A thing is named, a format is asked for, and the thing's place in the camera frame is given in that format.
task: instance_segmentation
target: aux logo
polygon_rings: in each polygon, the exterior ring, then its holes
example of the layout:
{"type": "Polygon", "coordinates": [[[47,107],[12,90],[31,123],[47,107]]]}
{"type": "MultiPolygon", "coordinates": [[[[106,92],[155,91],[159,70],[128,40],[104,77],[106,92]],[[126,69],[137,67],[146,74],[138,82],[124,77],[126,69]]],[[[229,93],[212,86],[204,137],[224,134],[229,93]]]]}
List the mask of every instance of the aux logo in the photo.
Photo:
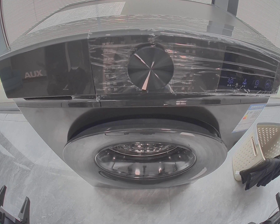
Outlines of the aux logo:
{"type": "Polygon", "coordinates": [[[35,70],[33,73],[31,72],[26,72],[25,74],[25,79],[26,78],[33,78],[33,77],[42,77],[41,70],[35,70]]]}

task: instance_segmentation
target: washing machine top panel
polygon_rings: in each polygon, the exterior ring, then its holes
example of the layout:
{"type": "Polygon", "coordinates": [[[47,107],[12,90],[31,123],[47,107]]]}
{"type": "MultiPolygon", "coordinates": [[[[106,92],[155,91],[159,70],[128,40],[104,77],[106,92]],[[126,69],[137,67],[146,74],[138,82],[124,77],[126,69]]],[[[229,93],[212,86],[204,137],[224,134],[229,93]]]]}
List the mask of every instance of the washing machine top panel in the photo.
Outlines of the washing machine top panel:
{"type": "Polygon", "coordinates": [[[280,85],[280,55],[208,34],[89,37],[1,60],[0,77],[8,98],[260,96],[280,85]]]}

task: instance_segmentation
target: front-load washing machine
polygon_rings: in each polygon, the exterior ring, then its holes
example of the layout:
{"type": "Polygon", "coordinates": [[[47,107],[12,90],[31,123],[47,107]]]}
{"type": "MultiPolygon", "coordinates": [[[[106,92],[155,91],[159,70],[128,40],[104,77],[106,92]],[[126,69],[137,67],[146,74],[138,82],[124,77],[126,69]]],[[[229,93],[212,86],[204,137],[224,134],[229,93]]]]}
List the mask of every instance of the front-load washing machine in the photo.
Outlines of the front-load washing machine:
{"type": "Polygon", "coordinates": [[[93,186],[194,182],[225,160],[253,104],[280,86],[280,52],[213,5],[101,0],[65,7],[0,56],[28,122],[93,186]]]}

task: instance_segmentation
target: plastic wrap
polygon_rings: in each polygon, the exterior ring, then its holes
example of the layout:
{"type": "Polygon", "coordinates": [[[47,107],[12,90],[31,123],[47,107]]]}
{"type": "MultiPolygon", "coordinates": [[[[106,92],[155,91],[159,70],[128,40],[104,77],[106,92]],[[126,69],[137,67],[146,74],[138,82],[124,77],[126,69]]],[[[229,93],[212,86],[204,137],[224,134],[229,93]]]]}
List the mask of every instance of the plastic wrap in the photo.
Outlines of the plastic wrap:
{"type": "Polygon", "coordinates": [[[99,23],[98,28],[90,29],[88,34],[94,84],[99,97],[125,93],[261,96],[275,94],[279,86],[276,84],[280,84],[280,54],[272,43],[257,33],[233,26],[226,29],[226,25],[218,23],[214,29],[210,21],[161,15],[101,17],[99,23]],[[147,45],[162,47],[174,63],[171,81],[155,91],[144,91],[135,86],[127,71],[131,55],[147,45]],[[227,84],[232,78],[224,75],[228,72],[239,76],[237,86],[227,84]]]}

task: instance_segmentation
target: gray marble floor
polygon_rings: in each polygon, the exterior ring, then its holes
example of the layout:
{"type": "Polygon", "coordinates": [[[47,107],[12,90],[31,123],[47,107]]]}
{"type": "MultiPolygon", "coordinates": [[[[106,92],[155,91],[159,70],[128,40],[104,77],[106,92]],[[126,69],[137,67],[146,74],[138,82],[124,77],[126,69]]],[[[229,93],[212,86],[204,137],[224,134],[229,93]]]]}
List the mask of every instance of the gray marble floor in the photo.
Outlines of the gray marble floor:
{"type": "MultiPolygon", "coordinates": [[[[280,122],[280,106],[257,121],[280,122]]],[[[266,187],[245,186],[233,177],[232,155],[212,174],[191,185],[154,190],[94,188],[72,171],[37,135],[22,114],[0,114],[0,187],[4,208],[17,217],[26,196],[31,223],[249,223],[277,207],[280,176],[266,187]]]]}

